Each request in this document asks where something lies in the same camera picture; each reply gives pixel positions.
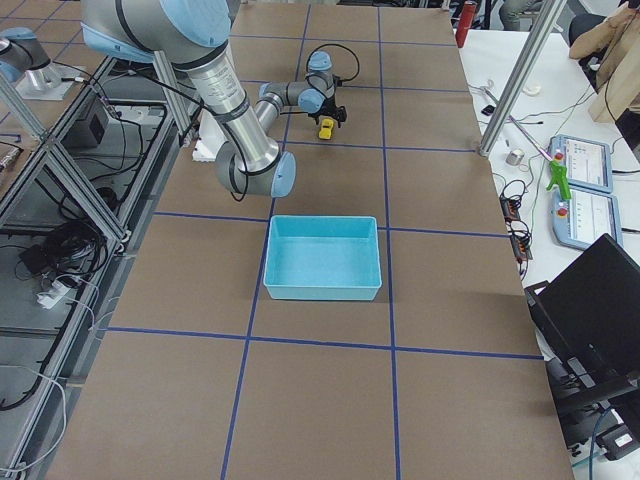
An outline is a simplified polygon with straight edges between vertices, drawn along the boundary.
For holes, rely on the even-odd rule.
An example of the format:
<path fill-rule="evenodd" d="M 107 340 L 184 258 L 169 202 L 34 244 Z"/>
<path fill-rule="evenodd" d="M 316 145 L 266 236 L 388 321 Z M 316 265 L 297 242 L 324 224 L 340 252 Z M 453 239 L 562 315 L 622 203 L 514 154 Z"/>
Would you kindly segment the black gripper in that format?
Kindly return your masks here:
<path fill-rule="evenodd" d="M 345 123 L 347 120 L 346 107 L 336 104 L 336 91 L 338 87 L 343 86 L 343 79 L 336 74 L 330 76 L 309 74 L 308 85 L 322 97 L 320 105 L 308 116 L 313 118 L 316 124 L 320 123 L 321 116 L 330 117 L 338 125 Z"/>

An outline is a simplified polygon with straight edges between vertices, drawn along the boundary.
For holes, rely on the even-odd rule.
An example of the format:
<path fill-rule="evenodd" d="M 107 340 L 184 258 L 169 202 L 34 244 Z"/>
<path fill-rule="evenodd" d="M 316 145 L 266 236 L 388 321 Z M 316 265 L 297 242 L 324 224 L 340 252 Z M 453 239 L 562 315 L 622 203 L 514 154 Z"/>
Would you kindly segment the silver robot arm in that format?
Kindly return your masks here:
<path fill-rule="evenodd" d="M 314 120 L 347 118 L 335 101 L 340 79 L 323 50 L 310 55 L 302 81 L 267 83 L 252 104 L 229 56 L 232 15 L 225 1 L 84 1 L 81 8 L 90 48 L 138 63 L 150 63 L 162 52 L 189 77 L 225 136 L 214 166 L 236 200 L 291 192 L 295 157 L 268 135 L 284 108 L 299 107 Z"/>

